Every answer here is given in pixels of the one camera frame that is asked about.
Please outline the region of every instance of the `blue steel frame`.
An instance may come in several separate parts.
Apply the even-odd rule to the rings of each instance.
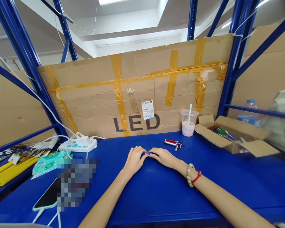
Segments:
[[[189,37],[189,33],[192,30],[192,25],[195,25],[195,21],[191,21],[190,19],[195,19],[191,15],[191,12],[194,7],[194,12],[196,15],[196,7],[194,5],[195,0],[191,0],[190,5],[190,17],[189,17],[189,25],[188,25],[188,40],[191,40]],[[227,116],[229,108],[250,111],[254,113],[264,114],[268,116],[285,118],[285,113],[276,112],[276,111],[268,111],[262,109],[253,109],[247,108],[243,106],[231,105],[233,92],[237,83],[237,79],[242,73],[251,66],[252,63],[277,39],[279,36],[285,31],[285,20],[274,30],[274,32],[260,45],[260,47],[249,57],[249,59],[242,64],[243,57],[245,54],[245,49],[247,46],[248,39],[244,39],[247,37],[252,31],[252,25],[257,14],[254,13],[248,20],[247,18],[256,10],[256,6],[259,4],[260,0],[235,0],[234,10],[232,14],[232,23],[230,25],[230,33],[235,33],[233,40],[233,46],[231,50],[231,55],[228,63],[228,69],[226,73],[225,83],[223,86],[223,91],[219,103],[218,108],[218,116]],[[218,22],[222,16],[223,11],[226,8],[228,0],[223,0],[222,4],[217,12],[217,15],[212,23],[212,26],[208,32],[207,37],[212,36]]]
[[[59,18],[65,38],[66,44],[65,49],[62,55],[62,61],[65,62],[67,58],[68,51],[70,51],[72,60],[78,60],[77,54],[75,51],[75,47],[72,41],[72,37],[70,31],[68,29],[67,21],[65,19],[63,8],[60,0],[54,0],[55,8],[46,0],[42,0]],[[30,82],[33,86],[33,90],[40,97],[40,99],[50,108],[50,110],[55,115],[56,119],[61,122],[60,117],[54,107],[54,104],[47,92],[47,89],[41,79],[41,76],[38,72],[37,67],[41,66],[40,59],[36,50],[33,47],[32,41],[28,35],[28,32],[24,26],[24,23],[21,19],[19,11],[16,7],[14,0],[0,0],[0,22],[9,37],[9,40],[15,49],[15,52],[23,65],[23,68],[27,75],[29,75],[32,79]],[[13,76],[10,72],[5,70],[0,66],[0,74],[4,76],[7,80],[14,83],[16,86],[23,89],[29,95],[38,99],[37,96],[29,90],[18,78]],[[30,138],[33,138],[41,133],[44,133],[50,129],[54,129],[57,135],[65,135],[67,136],[67,132],[64,127],[62,127],[53,117],[51,112],[43,105],[43,108],[51,122],[51,125],[41,129],[37,132],[29,134],[25,137],[17,139],[13,142],[10,142],[6,145],[0,147],[0,152],[8,149],[12,146],[20,144]],[[61,142],[65,141],[64,137],[60,137]]]

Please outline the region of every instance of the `red string bracelet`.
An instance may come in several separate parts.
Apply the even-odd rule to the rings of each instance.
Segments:
[[[193,184],[195,181],[197,181],[198,178],[199,178],[201,175],[202,175],[202,172],[199,170],[199,171],[198,171],[198,174],[197,174],[197,177],[196,177],[193,181],[191,181],[191,183]]]

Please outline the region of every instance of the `plastic bottle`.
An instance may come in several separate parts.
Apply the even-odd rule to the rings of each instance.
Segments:
[[[257,109],[257,100],[248,99],[246,104],[244,104],[244,107]],[[257,113],[242,111],[240,115],[237,116],[237,120],[255,125],[257,122],[257,117]]]

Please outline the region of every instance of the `white straw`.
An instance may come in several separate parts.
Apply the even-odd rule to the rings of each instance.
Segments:
[[[189,118],[188,118],[188,124],[190,124],[190,115],[191,115],[191,110],[192,110],[192,104],[190,104],[190,110],[189,110]]]

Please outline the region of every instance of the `white power strip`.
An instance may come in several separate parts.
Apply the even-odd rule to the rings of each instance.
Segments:
[[[86,149],[88,149],[88,152],[90,152],[91,150],[93,150],[96,147],[97,147],[97,140],[96,139],[91,140],[91,144],[87,145],[87,146],[79,146],[76,143],[76,139],[71,139],[70,141],[66,141],[66,142],[62,143],[59,147],[59,151],[68,150],[68,151],[72,151],[72,152],[86,152]]]

